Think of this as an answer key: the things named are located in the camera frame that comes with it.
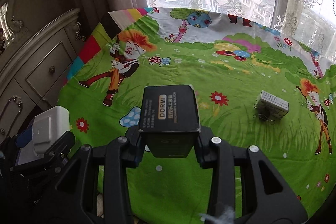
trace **dresser drawer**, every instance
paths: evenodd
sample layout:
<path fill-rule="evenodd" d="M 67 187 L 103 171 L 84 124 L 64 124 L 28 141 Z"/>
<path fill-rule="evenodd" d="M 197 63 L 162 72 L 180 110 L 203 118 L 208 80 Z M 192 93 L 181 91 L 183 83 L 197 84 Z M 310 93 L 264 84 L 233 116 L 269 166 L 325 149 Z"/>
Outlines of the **dresser drawer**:
<path fill-rule="evenodd" d="M 64 86 L 70 66 L 65 69 L 62 75 L 57 79 L 55 84 L 48 90 L 43 99 L 37 104 L 43 111 L 46 111 L 54 106 L 57 106 L 58 94 Z"/>
<path fill-rule="evenodd" d="M 5 139 L 9 130 L 9 136 L 12 137 L 17 134 L 22 123 L 34 107 L 35 103 L 15 79 L 12 79 L 0 97 L 0 132 L 2 132 L 0 134 L 0 143 Z"/>
<path fill-rule="evenodd" d="M 38 103 L 75 58 L 76 53 L 61 29 L 28 59 L 15 79 Z"/>

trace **drawer knob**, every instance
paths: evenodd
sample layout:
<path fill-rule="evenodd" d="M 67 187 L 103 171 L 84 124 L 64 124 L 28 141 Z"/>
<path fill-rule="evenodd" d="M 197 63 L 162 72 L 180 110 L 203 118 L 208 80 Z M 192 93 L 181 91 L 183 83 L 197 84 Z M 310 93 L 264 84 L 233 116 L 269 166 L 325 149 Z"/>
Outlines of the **drawer knob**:
<path fill-rule="evenodd" d="M 55 72 L 56 68 L 54 66 L 50 66 L 49 72 L 53 74 Z"/>

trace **cartoon character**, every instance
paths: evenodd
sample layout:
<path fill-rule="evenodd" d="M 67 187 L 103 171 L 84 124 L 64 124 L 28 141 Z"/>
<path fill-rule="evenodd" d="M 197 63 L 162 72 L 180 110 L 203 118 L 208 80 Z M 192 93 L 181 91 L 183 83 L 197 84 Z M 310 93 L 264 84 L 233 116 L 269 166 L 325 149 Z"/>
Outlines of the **cartoon character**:
<path fill-rule="evenodd" d="M 126 43 L 124 54 L 119 54 L 119 41 Z M 112 99 L 115 93 L 118 92 L 118 87 L 125 78 L 131 77 L 132 74 L 139 67 L 140 55 L 146 51 L 151 52 L 156 49 L 156 46 L 149 42 L 148 37 L 142 32 L 134 29 L 125 30 L 118 34 L 117 42 L 110 48 L 110 55 L 115 59 L 112 60 L 112 69 L 99 75 L 95 75 L 86 81 L 79 81 L 78 83 L 86 88 L 90 87 L 95 81 L 110 77 L 111 83 L 106 92 L 107 95 L 103 100 L 103 105 L 111 106 Z"/>
<path fill-rule="evenodd" d="M 320 90 L 316 85 L 314 85 L 312 82 L 310 82 L 308 79 L 305 79 L 305 78 L 300 80 L 300 85 L 301 85 L 301 88 L 299 86 L 296 86 L 296 87 L 300 90 L 301 94 L 307 100 L 308 109 L 311 112 L 315 113 L 315 117 L 320 121 L 320 125 L 321 125 L 319 146 L 317 150 L 315 151 L 315 155 L 321 153 L 321 138 L 322 138 L 323 132 L 327 139 L 327 144 L 329 145 L 329 154 L 332 154 L 333 150 L 331 147 L 331 140 L 330 140 L 330 135 L 328 131 L 328 119 L 327 119 L 327 114 L 322 104 L 320 103 L 320 98 L 319 98 Z"/>

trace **green bedsheet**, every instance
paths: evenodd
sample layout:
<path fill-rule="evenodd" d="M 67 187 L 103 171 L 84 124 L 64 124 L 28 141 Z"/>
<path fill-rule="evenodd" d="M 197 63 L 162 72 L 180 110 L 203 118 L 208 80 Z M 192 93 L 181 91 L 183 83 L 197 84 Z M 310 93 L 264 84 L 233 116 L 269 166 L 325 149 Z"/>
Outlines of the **green bedsheet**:
<path fill-rule="evenodd" d="M 232 145 L 259 146 L 311 216 L 336 182 L 335 75 L 336 65 L 318 52 L 249 20 L 193 9 L 131 9 L 109 13 L 97 25 L 58 103 L 70 113 L 74 152 L 85 143 L 106 145 L 137 124 L 145 86 L 192 84 L 201 124 Z M 289 102 L 275 124 L 253 117 L 262 90 Z M 199 167 L 193 150 L 183 159 L 145 151 L 140 167 L 127 175 L 139 218 L 201 223 L 212 170 Z M 239 172 L 236 182 L 239 216 Z"/>

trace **drawer handle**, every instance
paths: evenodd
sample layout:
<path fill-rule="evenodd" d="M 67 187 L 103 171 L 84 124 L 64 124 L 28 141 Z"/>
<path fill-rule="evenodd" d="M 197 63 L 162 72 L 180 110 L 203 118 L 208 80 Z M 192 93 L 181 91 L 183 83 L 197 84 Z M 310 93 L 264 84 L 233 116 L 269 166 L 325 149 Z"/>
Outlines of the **drawer handle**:
<path fill-rule="evenodd" d="M 9 129 L 8 129 L 8 132 L 7 132 L 7 134 L 6 134 L 6 137 L 8 137 L 8 135 L 9 135 L 9 133 L 11 132 L 11 129 L 12 129 L 12 127 L 13 127 L 13 125 L 14 125 L 16 119 L 17 119 L 17 117 L 21 114 L 22 109 L 23 109 L 23 102 L 22 102 L 22 100 L 21 100 L 21 97 L 19 97 L 19 96 L 17 96 L 17 95 L 13 95 L 12 97 L 10 97 L 10 98 L 8 99 L 8 101 L 7 101 L 6 105 L 5 105 L 5 107 L 4 107 L 3 110 L 2 110 L 2 112 L 1 112 L 1 114 L 0 114 L 0 121 L 1 121 L 2 116 L 3 116 L 4 113 L 5 113 L 6 108 L 7 108 L 8 105 L 10 104 L 10 102 L 14 102 L 15 104 L 17 104 L 17 106 L 19 107 L 19 111 L 18 111 L 18 113 L 16 114 L 14 120 L 12 121 L 12 123 L 11 123 L 11 125 L 10 125 L 10 127 L 9 127 Z M 5 132 L 5 130 L 2 128 L 2 129 L 0 129 L 0 133 L 1 133 L 2 135 L 5 135 L 6 132 Z"/>
<path fill-rule="evenodd" d="M 50 66 L 50 68 L 49 68 L 49 72 L 50 72 L 51 74 L 53 74 L 53 73 L 55 73 L 55 71 L 56 71 L 56 68 L 55 68 L 54 66 Z"/>

